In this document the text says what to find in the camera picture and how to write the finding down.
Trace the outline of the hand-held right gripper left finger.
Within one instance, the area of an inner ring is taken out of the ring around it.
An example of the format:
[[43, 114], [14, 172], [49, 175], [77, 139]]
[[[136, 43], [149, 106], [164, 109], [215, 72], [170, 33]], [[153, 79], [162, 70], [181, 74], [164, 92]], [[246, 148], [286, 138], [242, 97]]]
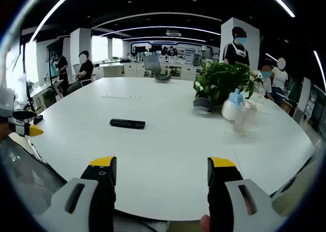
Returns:
[[113, 231], [117, 158], [91, 161], [80, 178], [73, 178], [51, 198], [50, 207], [36, 216], [45, 231]]

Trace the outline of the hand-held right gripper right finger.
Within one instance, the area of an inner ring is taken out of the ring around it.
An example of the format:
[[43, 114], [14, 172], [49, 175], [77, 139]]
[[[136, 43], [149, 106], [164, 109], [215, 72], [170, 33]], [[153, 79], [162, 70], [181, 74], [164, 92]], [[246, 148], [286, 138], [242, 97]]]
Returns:
[[271, 197], [230, 160], [209, 157], [207, 183], [210, 231], [277, 231], [284, 224]]

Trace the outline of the person's right hand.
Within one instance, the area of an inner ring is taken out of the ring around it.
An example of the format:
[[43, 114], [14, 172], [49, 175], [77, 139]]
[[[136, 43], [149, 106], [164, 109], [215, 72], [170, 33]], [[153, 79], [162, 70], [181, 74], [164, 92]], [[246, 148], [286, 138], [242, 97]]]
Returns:
[[210, 232], [210, 216], [203, 215], [200, 220], [201, 228], [204, 232]]

